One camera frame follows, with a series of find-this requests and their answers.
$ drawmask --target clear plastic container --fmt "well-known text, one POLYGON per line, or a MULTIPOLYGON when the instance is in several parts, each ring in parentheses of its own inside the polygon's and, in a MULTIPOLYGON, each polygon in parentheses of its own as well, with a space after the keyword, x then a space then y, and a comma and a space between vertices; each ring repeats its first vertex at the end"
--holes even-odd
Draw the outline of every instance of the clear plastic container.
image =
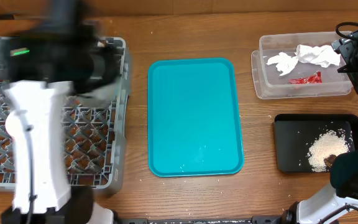
POLYGON ((262 36, 259 40, 259 50, 254 51, 251 55, 252 78, 254 79, 257 96, 266 100, 349 94, 352 89, 352 83, 346 73, 337 72, 338 68, 345 65, 342 58, 339 66, 330 65, 328 68, 299 62, 294 70, 282 77, 275 64, 266 65, 270 57, 276 56, 280 52, 284 52, 291 57, 295 56, 296 47, 299 44, 320 47, 322 45, 331 45, 332 42, 338 39, 340 37, 335 32, 262 36), (321 72, 322 83, 288 84, 288 80, 291 78, 308 77, 317 71, 321 72))

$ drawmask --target crumpled white paper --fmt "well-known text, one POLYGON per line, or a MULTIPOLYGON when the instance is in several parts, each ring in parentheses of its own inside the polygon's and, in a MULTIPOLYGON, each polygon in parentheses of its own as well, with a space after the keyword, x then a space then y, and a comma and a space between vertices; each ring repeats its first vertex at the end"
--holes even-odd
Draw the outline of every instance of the crumpled white paper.
POLYGON ((301 63, 312 63, 327 68, 330 65, 339 66, 341 56, 333 50, 329 45, 322 47, 310 47, 306 45, 298 45, 295 56, 288 56, 286 53, 280 52, 278 55, 267 60, 267 65, 276 63, 277 71, 282 72, 280 76, 290 73, 297 65, 301 63))

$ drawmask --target gray basket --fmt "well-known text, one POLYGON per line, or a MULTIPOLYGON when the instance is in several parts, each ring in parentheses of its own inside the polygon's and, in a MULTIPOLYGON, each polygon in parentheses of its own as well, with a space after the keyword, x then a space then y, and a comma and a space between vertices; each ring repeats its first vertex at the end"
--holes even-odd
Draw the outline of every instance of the gray basket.
MULTIPOLYGON (((0 46, 10 38, 14 37, 0 37, 0 46)), ((66 136, 62 150, 71 185, 91 185, 97 193, 115 194, 120 191, 124 176, 124 124, 127 98, 131 92, 131 58, 123 39, 102 39, 118 49, 121 90, 108 108, 85 108, 74 98, 68 98, 62 111, 62 128, 66 136)), ((0 77, 4 72, 6 69, 0 60, 0 77)), ((9 100, 2 93, 5 84, 0 79, 0 191, 12 191, 15 173, 12 139, 4 127, 9 114, 9 100)))

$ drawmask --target red candy wrapper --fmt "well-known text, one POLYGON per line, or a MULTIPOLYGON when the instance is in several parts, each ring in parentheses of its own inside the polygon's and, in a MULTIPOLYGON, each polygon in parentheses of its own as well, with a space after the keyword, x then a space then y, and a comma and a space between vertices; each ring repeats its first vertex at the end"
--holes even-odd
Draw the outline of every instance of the red candy wrapper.
POLYGON ((291 78, 289 84, 306 84, 306 83, 322 83, 321 72, 316 72, 314 75, 304 78, 291 78))

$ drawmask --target teal plastic tray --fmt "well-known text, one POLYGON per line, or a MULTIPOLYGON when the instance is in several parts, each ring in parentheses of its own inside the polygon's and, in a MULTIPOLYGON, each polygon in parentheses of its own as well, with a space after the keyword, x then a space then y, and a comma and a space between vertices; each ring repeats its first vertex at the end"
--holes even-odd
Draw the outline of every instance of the teal plastic tray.
POLYGON ((234 67, 225 58, 149 68, 149 167, 159 177, 220 175, 244 165, 234 67))

